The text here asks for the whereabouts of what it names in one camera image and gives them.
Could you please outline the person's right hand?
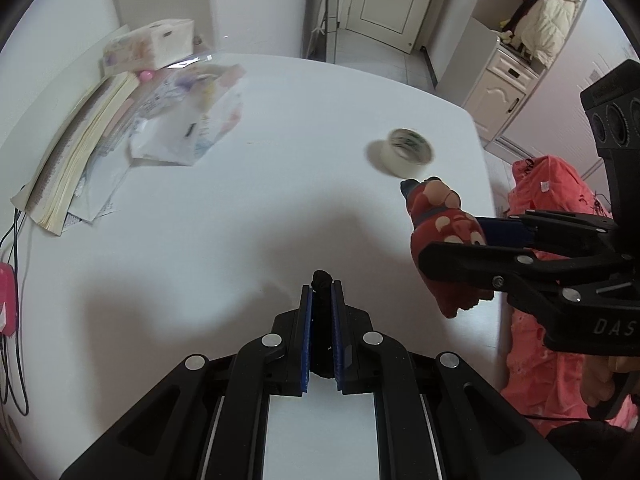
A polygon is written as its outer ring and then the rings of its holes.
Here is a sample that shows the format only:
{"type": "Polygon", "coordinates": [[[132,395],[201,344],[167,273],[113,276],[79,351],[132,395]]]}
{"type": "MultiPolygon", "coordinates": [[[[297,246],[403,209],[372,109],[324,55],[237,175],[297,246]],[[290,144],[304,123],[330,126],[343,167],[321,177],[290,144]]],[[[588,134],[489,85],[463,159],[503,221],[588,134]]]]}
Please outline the person's right hand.
{"type": "Polygon", "coordinates": [[[580,395],[585,404],[594,408],[610,400],[614,394],[614,373],[638,372],[640,360],[626,356],[585,356],[580,395]]]}

